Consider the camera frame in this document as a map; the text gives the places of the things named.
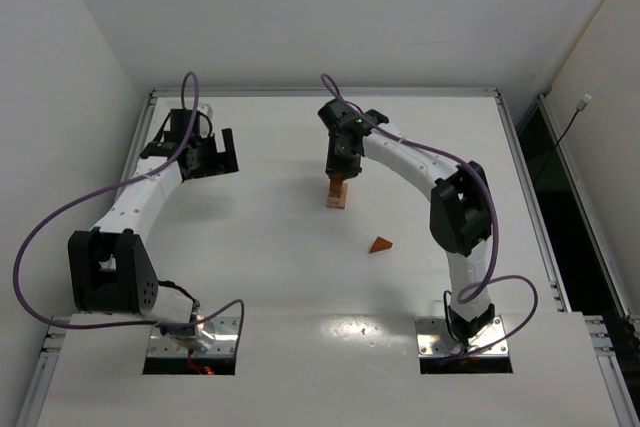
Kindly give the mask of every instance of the aluminum frame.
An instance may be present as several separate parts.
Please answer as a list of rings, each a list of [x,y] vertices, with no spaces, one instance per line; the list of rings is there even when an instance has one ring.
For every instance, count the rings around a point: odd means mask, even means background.
[[[613,351],[613,344],[604,319],[600,315],[585,315],[584,321],[618,423],[621,427],[640,427],[640,420],[625,384],[620,364]]]
[[[53,320],[69,322],[71,317],[53,317]],[[62,350],[65,335],[66,330],[58,327],[49,327],[47,330],[40,349],[38,363],[31,377],[31,383],[16,422],[17,427],[36,427],[38,425],[49,385],[58,364],[58,357]]]
[[[551,116],[549,116],[549,106],[547,104],[546,98],[543,95],[538,98],[538,107],[540,108],[542,118],[544,119],[544,122],[549,130],[549,135],[551,135],[551,140],[555,143],[557,141],[556,132],[559,132],[560,129],[556,128],[557,126],[555,125],[555,122],[551,119]],[[598,262],[601,266],[604,267],[602,273],[604,274],[607,285],[609,286],[609,290],[611,291],[611,294],[613,296],[613,301],[616,305],[618,315],[623,318],[628,317],[632,314],[632,312],[630,312],[629,309],[627,294],[621,287],[620,280],[616,275],[616,270],[618,269],[615,266],[615,261],[613,260],[611,249],[609,248],[608,242],[606,241],[602,233],[602,227],[600,226],[600,223],[594,214],[595,211],[593,209],[593,206],[591,205],[589,196],[583,187],[584,184],[581,181],[581,177],[575,167],[575,161],[573,160],[571,153],[563,143],[560,143],[560,145],[558,145],[556,151],[558,152],[558,157],[560,158],[562,168],[568,174],[567,180],[569,182],[569,186],[571,187],[571,192],[576,199],[576,204],[578,205],[580,216],[582,217],[582,220],[584,221],[584,224],[586,226],[589,239],[594,246],[594,251],[596,253],[596,256],[598,257]]]
[[[509,143],[509,149],[511,150],[511,157],[513,157],[513,163],[520,179],[520,186],[524,194],[524,199],[529,209],[529,216],[531,217],[531,224],[538,240],[538,246],[540,247],[540,253],[542,255],[542,261],[544,262],[545,269],[547,270],[547,276],[549,277],[550,287],[554,290],[554,298],[559,301],[564,312],[571,312],[571,305],[568,301],[567,291],[562,282],[562,276],[560,275],[560,269],[556,262],[556,257],[551,247],[551,241],[549,240],[549,234],[542,220],[542,213],[538,200],[536,199],[535,191],[533,190],[533,183],[524,161],[524,155],[520,148],[520,142],[518,142],[518,136],[516,135],[516,129],[511,119],[511,114],[506,106],[506,103],[502,96],[496,98],[496,104],[498,106],[498,112],[502,120],[502,126],[507,136],[507,142]]]

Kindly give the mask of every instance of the white table surface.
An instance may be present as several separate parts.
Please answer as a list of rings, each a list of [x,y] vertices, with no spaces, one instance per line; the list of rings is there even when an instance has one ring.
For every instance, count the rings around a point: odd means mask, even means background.
[[[448,288],[421,194],[365,159],[346,210],[325,207],[325,101],[202,99],[233,128],[240,172],[180,186],[147,243],[158,277],[205,309],[245,300],[236,376],[142,376],[148,329],[70,332],[40,425],[616,425],[581,316],[556,311],[495,99],[357,99],[485,168],[496,273],[538,288],[534,322],[509,341],[514,373],[473,376],[419,372],[413,319],[442,315]],[[149,136],[177,105],[158,100]],[[369,255],[376,236],[393,248]],[[531,308],[524,284],[490,292],[507,328]],[[378,331],[354,337],[358,319]]]

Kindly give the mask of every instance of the wooden block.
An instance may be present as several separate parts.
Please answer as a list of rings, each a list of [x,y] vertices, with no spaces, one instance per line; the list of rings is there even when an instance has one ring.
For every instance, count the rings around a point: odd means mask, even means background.
[[[347,205],[347,187],[347,184],[342,184],[339,196],[336,196],[335,192],[329,191],[327,207],[330,209],[344,209]]]
[[[342,195],[343,180],[341,175],[336,175],[329,179],[329,196],[340,197]]]

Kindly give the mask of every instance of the orange triangular block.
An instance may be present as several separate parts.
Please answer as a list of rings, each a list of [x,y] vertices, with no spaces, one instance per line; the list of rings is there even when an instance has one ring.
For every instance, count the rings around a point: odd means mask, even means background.
[[[388,250],[393,245],[393,242],[389,242],[387,239],[383,239],[382,237],[376,238],[371,246],[370,254],[375,254],[376,252],[380,252],[382,250]]]

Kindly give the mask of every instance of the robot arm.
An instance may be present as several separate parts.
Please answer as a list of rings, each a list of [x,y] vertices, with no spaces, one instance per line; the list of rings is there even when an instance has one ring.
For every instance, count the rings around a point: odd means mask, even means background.
[[[448,159],[394,142],[347,109],[341,101],[326,104],[318,115],[329,130],[327,175],[346,180],[361,172],[360,158],[368,157],[389,167],[416,187],[431,203],[430,230],[446,251],[451,279],[451,329],[462,343],[493,320],[494,306],[485,289],[470,302],[458,302],[458,293],[485,274],[487,239],[491,221],[479,187],[471,176]],[[367,115],[385,130],[402,137],[384,115]],[[482,168],[470,163],[484,179]]]
[[[171,110],[169,130],[142,151],[134,176],[167,161],[184,137],[191,111]],[[224,152],[213,132],[190,134],[178,160],[153,177],[125,187],[109,212],[89,231],[76,231],[68,243],[75,304],[89,312],[130,314],[146,320],[194,320],[198,304],[158,282],[144,243],[162,206],[185,180],[238,171],[231,129],[223,129]]]

